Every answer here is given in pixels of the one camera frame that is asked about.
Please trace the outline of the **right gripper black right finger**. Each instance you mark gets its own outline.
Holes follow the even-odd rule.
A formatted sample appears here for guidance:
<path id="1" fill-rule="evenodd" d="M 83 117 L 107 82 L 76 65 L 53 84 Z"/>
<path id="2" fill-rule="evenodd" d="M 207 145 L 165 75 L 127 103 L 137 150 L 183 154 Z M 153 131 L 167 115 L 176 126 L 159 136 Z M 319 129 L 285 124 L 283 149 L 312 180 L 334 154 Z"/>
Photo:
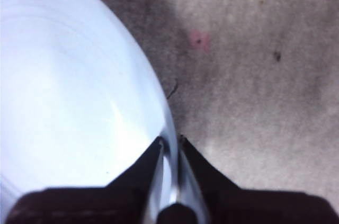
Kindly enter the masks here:
<path id="1" fill-rule="evenodd" d="M 214 168 L 185 136 L 188 159 L 212 223 L 338 223 L 324 198 L 295 191 L 243 189 Z"/>

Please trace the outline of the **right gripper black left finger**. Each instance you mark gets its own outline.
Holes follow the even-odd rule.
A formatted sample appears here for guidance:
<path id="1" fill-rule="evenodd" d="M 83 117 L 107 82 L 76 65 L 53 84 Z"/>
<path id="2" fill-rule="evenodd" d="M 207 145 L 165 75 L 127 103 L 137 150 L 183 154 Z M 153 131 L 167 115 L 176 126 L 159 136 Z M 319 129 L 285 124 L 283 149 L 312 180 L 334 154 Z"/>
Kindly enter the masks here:
<path id="1" fill-rule="evenodd" d="M 59 187 L 30 192 L 8 223 L 140 223 L 163 153 L 157 137 L 121 175 L 103 187 Z"/>

